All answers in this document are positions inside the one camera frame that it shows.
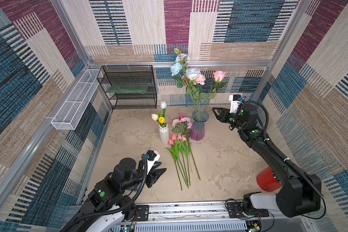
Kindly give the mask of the pink carnation stem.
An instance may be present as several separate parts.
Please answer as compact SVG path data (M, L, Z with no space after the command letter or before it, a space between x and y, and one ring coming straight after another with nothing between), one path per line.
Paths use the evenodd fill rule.
M199 174L199 171L198 171L196 162L195 162L195 157L194 157L194 155L193 155L191 141L190 141L190 130L191 130L191 128L192 128L193 123L192 123L192 121L191 121L191 124L192 124L191 126L190 126L190 124L188 123L188 128L190 127L189 131L187 131L187 130L188 130L188 128L187 128L187 123L184 122L184 124L186 125L186 126L185 126L185 132L184 132L184 134L186 134L186 132L187 132L187 133L189 132L189 137L188 137L188 139L187 139L188 144L189 144L189 152L190 152L190 154L191 154L191 156L192 156L192 160L193 160L193 163L194 163L194 166L195 166L195 170L196 170L198 179L201 180L201 177L200 177L200 174Z

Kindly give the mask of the pink rosebud stem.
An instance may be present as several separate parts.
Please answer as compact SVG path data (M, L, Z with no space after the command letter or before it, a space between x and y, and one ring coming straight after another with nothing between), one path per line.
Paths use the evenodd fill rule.
M226 73L224 71L216 71L213 73L213 79L214 79L214 84L209 91L209 95L206 100L206 105L210 104L210 100L214 99L220 89L225 87L226 83L223 82L223 79L225 78Z

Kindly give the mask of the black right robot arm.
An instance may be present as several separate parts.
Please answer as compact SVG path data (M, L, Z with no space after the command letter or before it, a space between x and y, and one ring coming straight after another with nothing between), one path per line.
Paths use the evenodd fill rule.
M240 138L249 148L259 154L277 175L282 186L277 194L251 193L244 196L243 211L250 214L256 209L278 210L291 218L306 217L308 213L327 210L322 181L317 175L310 175L296 164L272 142L266 129L258 126L258 110L261 108L268 115L266 108L255 101L241 102L235 110L214 107L213 113L221 123L228 123L229 129L237 129Z

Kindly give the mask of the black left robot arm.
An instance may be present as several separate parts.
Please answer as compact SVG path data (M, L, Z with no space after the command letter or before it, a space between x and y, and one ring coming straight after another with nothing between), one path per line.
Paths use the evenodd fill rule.
M139 217L147 220L148 208L142 210L135 201L144 187L153 184L165 173L160 169L160 155L149 150L136 162L123 158L88 194L80 209L61 229L63 232L107 232L124 221Z

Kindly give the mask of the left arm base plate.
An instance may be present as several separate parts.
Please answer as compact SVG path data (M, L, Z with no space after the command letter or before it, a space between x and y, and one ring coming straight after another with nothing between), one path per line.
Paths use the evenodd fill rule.
M149 205L136 205L134 208L133 221L148 221Z

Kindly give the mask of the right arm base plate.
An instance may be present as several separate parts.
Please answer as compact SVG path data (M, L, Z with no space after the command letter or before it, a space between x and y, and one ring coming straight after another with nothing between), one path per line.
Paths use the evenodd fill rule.
M234 199L228 199L225 201L224 206L229 214L230 218L237 219L251 219L257 217L269 217L270 214L266 209L255 209L248 201L236 201Z

